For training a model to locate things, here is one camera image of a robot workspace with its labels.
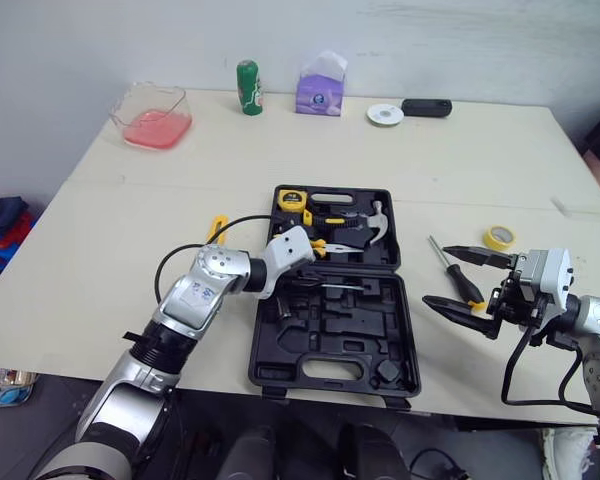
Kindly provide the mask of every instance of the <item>white wall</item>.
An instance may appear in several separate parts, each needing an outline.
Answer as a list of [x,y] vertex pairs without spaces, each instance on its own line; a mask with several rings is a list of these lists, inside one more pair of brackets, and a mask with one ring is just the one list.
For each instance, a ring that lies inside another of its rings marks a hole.
[[548,105],[576,142],[600,117],[600,0],[0,0],[0,194],[47,203],[129,82],[234,89],[251,57],[289,92],[324,48],[350,95]]

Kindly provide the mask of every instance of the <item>hammer head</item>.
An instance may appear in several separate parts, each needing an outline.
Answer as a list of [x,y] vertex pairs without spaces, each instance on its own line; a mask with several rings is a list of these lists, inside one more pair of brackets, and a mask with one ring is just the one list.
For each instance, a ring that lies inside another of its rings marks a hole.
[[387,229],[389,228],[389,219],[387,216],[382,213],[382,202],[380,200],[375,200],[373,202],[373,208],[376,211],[375,215],[371,215],[367,217],[367,225],[369,228],[377,228],[378,233],[376,236],[371,239],[369,245],[373,245],[387,233]]

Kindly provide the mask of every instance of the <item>black cable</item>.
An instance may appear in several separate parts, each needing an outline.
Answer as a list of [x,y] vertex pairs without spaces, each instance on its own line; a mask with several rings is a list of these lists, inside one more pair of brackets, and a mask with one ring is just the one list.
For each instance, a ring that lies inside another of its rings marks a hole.
[[444,458],[447,459],[447,461],[451,464],[451,466],[453,468],[460,469],[460,466],[458,465],[458,463],[451,457],[451,455],[449,455],[444,450],[440,450],[439,448],[425,448],[423,450],[420,450],[418,453],[416,453],[416,456],[413,457],[413,460],[411,460],[411,463],[409,464],[409,472],[412,475],[418,476],[416,473],[413,473],[413,467],[416,466],[416,463],[418,462],[418,460],[420,460],[420,458],[423,455],[425,455],[427,453],[431,453],[431,452],[435,452],[435,453],[438,453],[438,454],[442,455]]
[[167,253],[160,263],[158,264],[158,268],[156,269],[156,273],[153,276],[153,293],[156,296],[156,301],[160,303],[162,301],[162,297],[160,296],[160,275],[162,275],[162,269],[165,264],[169,261],[171,257],[173,257],[176,253],[181,252],[182,250],[187,250],[189,248],[200,248],[202,245],[200,243],[189,243],[187,245],[180,245],[177,248],[174,248],[169,253]]
[[[205,245],[208,245],[209,243],[213,243],[220,235],[222,235],[224,232],[226,232],[228,229],[230,229],[234,225],[237,225],[238,223],[246,222],[248,220],[270,220],[270,219],[271,219],[271,215],[248,215],[246,217],[240,217],[237,220],[234,220],[233,222],[227,223],[224,227],[219,229],[216,233],[213,234],[213,236],[209,239],[209,241]],[[171,250],[169,253],[167,253],[162,258],[162,260],[158,264],[158,268],[156,269],[156,273],[153,277],[153,293],[155,294],[156,301],[158,303],[160,303],[162,301],[162,296],[160,295],[160,276],[162,275],[162,269],[164,268],[166,263],[169,261],[169,259],[171,257],[173,257],[176,253],[181,252],[183,250],[187,250],[190,248],[201,248],[202,246],[203,245],[200,243],[189,243],[187,245],[181,245],[181,246]]]
[[53,440],[53,442],[51,442],[49,444],[49,446],[44,450],[44,452],[42,452],[42,455],[40,455],[40,457],[38,457],[38,461],[33,465],[33,467],[31,467],[31,470],[29,470],[29,474],[27,475],[27,480],[32,480],[34,478],[34,474],[37,472],[37,470],[42,466],[42,462],[47,458],[47,455],[49,455],[49,452],[58,445],[58,442],[67,434],[68,431],[70,431],[73,427],[75,427],[78,423],[78,420],[80,420],[80,417],[76,417],[75,420],[72,420],[71,423],[69,423],[69,425],[67,425],[59,434],[58,436]]
[[237,225],[239,223],[246,222],[249,220],[271,220],[271,215],[247,215],[246,217],[240,217],[237,220],[234,220],[233,222],[227,223],[224,227],[222,227],[220,230],[218,230],[216,233],[214,233],[213,236],[207,242],[207,244],[213,243],[220,235],[222,235],[224,232],[229,230],[234,225]]
[[564,403],[560,400],[509,400],[507,397],[509,396],[509,388],[511,387],[511,378],[513,377],[513,370],[516,367],[516,363],[520,359],[522,352],[525,347],[529,344],[529,340],[531,340],[531,336],[533,335],[534,327],[530,326],[522,335],[522,338],[516,345],[516,348],[513,350],[513,353],[509,357],[509,361],[507,362],[507,367],[504,370],[504,380],[502,381],[502,391],[500,393],[500,399],[506,405],[514,405],[514,406],[530,406],[530,405],[558,405],[563,406]]
[[509,357],[509,361],[507,362],[507,368],[505,369],[505,373],[504,373],[504,380],[502,382],[502,392],[500,394],[500,398],[501,398],[502,402],[505,403],[506,405],[513,405],[513,406],[557,405],[560,407],[570,408],[571,410],[574,410],[579,413],[584,413],[587,415],[595,415],[597,417],[600,417],[600,412],[597,410],[594,410],[591,405],[587,405],[587,404],[580,403],[580,402],[571,402],[565,398],[565,390],[567,389],[567,385],[569,384],[569,381],[573,378],[573,375],[575,374],[576,370],[578,370],[578,367],[582,363],[582,350],[580,350],[580,347],[576,348],[576,359],[573,362],[573,364],[571,365],[571,367],[569,368],[569,370],[567,371],[567,373],[565,374],[562,381],[560,382],[560,386],[558,388],[559,400],[509,400],[508,399],[509,388],[511,387],[511,378],[513,376],[513,370],[516,366],[516,363],[520,359],[522,352],[524,351],[526,346],[529,344],[529,340],[531,339],[531,336],[533,335],[534,330],[535,330],[535,328],[533,326],[529,326],[527,328],[527,330],[524,332],[524,335],[522,335],[522,338],[516,345],[516,348],[513,350],[511,357]]

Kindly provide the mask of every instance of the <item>purple tissue box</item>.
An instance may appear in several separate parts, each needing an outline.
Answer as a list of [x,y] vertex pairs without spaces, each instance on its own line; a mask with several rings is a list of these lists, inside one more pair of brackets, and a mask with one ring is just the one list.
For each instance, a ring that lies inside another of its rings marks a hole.
[[344,82],[322,75],[308,75],[298,82],[296,113],[339,117]]

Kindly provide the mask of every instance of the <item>white tissue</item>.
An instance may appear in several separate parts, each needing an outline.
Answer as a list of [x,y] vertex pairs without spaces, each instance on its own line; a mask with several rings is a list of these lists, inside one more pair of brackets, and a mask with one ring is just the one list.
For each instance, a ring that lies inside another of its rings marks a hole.
[[348,63],[344,57],[341,57],[337,53],[325,50],[315,60],[302,68],[300,78],[309,75],[322,75],[323,77],[333,78],[338,82],[342,82]]

